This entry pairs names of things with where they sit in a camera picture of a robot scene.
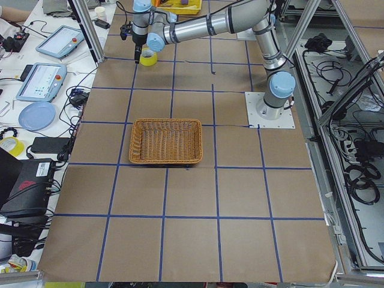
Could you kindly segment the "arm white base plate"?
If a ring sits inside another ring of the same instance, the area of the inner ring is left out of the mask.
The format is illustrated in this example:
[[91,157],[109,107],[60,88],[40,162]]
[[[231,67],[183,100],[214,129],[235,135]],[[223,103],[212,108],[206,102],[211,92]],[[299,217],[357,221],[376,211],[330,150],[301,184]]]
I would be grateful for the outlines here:
[[264,92],[245,92],[248,126],[250,128],[295,129],[289,102],[281,108],[271,108],[264,102]]
[[252,29],[236,33],[237,40],[241,41],[257,41],[256,35]]

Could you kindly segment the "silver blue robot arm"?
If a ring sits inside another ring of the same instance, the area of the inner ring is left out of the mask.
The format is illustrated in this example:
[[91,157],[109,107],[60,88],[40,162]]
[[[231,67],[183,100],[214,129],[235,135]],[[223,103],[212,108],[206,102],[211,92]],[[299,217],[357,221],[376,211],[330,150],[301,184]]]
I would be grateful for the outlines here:
[[251,29],[262,53],[268,90],[256,104],[257,114],[265,120],[278,119],[287,108],[296,80],[289,73],[273,29],[268,1],[238,1],[195,19],[177,21],[177,16],[152,5],[151,1],[134,1],[132,21],[121,26],[121,36],[131,35],[135,43],[134,59],[139,61],[142,47],[160,52],[168,44],[206,36]]

